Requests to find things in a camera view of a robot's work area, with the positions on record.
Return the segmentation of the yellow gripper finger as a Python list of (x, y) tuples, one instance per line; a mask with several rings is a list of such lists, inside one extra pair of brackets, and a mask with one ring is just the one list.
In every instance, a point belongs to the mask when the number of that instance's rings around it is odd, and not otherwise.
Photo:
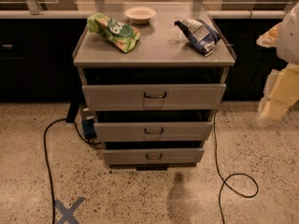
[(299, 65), (288, 63), (267, 77), (258, 106), (259, 119), (280, 120), (299, 101)]

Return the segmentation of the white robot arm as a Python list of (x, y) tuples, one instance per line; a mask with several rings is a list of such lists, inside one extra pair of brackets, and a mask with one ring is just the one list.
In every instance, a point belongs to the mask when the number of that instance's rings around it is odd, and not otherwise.
[(273, 69), (265, 82), (258, 121), (266, 125), (280, 120), (299, 101), (299, 3), (256, 43), (275, 48), (277, 56), (287, 63), (281, 71)]

